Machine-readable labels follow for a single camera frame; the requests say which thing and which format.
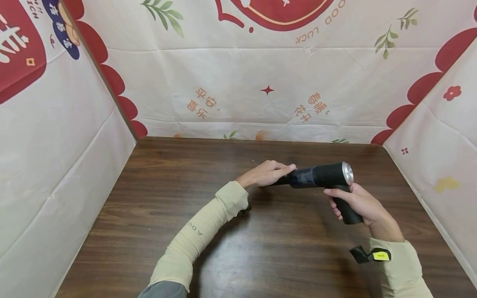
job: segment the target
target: fingers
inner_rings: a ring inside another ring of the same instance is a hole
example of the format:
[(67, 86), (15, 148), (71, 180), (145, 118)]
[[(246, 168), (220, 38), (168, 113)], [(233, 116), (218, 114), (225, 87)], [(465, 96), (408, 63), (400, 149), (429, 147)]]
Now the fingers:
[(336, 203), (334, 202), (333, 198), (329, 196), (328, 202), (330, 202), (331, 208), (333, 209), (333, 212), (336, 215), (336, 217), (338, 217), (339, 220), (342, 220), (343, 216), (341, 215), (341, 211), (338, 210), (338, 208), (336, 207)]
[(286, 167), (286, 166), (287, 166), (287, 165), (285, 165), (285, 164), (275, 162), (275, 170), (283, 169), (283, 168)]
[(289, 173), (293, 172), (294, 170), (296, 170), (296, 168), (297, 168), (297, 166), (294, 165), (294, 164), (285, 166), (281, 169), (273, 171), (273, 176), (275, 178), (280, 178), (282, 176), (285, 176), (286, 174), (289, 174)]
[(338, 197), (340, 199), (343, 199), (346, 202), (348, 202), (349, 204), (351, 204), (352, 200), (354, 200), (354, 197), (355, 197), (354, 194), (345, 192), (345, 191), (343, 191), (341, 189), (337, 189), (337, 188), (325, 189), (323, 192), (326, 193), (329, 196)]
[(268, 166), (273, 168), (273, 170), (278, 170), (278, 169), (282, 169), (282, 168), (286, 167), (285, 164), (279, 163), (279, 162), (274, 161), (274, 160), (267, 160), (266, 162), (264, 162), (264, 164), (268, 164)]
[(334, 202), (332, 197), (328, 197), (328, 202), (330, 202), (331, 208), (335, 209), (336, 208), (336, 203)]
[(361, 185), (357, 183), (353, 183), (350, 186), (350, 190), (352, 193), (360, 195), (360, 196), (371, 195), (370, 193), (368, 193), (367, 190), (365, 190)]

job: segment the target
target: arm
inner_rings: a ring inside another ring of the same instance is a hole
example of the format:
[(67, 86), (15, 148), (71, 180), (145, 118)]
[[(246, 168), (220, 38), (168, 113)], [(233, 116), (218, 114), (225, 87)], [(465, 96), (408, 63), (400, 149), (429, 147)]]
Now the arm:
[[(394, 218), (360, 185), (354, 183), (351, 193), (339, 189), (325, 189), (330, 196), (339, 197), (360, 214), (371, 231), (371, 249), (379, 247), (391, 252), (391, 261), (378, 263), (383, 298), (432, 298), (422, 278), (422, 268), (414, 247), (404, 239)], [(330, 204), (342, 219), (336, 204)]]
[(187, 222), (159, 259), (149, 286), (139, 298), (184, 298), (192, 280), (192, 265), (227, 221), (248, 207), (246, 188), (266, 186), (295, 170), (275, 161), (266, 161), (229, 182)]

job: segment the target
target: yellow label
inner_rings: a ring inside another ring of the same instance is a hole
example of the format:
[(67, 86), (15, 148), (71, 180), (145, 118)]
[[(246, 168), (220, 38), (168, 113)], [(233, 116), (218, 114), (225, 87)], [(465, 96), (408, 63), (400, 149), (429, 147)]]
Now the yellow label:
[(389, 261), (389, 256), (383, 251), (373, 253), (373, 257), (376, 261)]

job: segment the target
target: wooden table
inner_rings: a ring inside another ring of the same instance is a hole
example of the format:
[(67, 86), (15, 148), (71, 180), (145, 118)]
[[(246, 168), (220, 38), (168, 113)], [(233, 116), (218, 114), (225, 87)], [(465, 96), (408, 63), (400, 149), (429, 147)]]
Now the wooden table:
[[(176, 233), (228, 181), (267, 159), (298, 167), (349, 162), (419, 253), (435, 298), (477, 297), (388, 153), (376, 145), (146, 137), (139, 141), (58, 298), (135, 298)], [(380, 297), (374, 264), (349, 249), (365, 226), (339, 222), (321, 189), (252, 190), (194, 264), (188, 297)]]

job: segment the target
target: black handheld device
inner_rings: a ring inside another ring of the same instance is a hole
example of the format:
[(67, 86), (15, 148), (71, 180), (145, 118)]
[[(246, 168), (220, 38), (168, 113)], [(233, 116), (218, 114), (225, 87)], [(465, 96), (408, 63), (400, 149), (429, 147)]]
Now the black handheld device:
[[(353, 183), (353, 180), (354, 176), (351, 166), (348, 163), (342, 162), (295, 170), (281, 177), (270, 186), (289, 184), (293, 188), (339, 188), (350, 193), (349, 186)], [(343, 222), (346, 225), (355, 225), (363, 222), (361, 215), (351, 209), (347, 202), (337, 197), (334, 197), (333, 200), (338, 210), (341, 211)]]

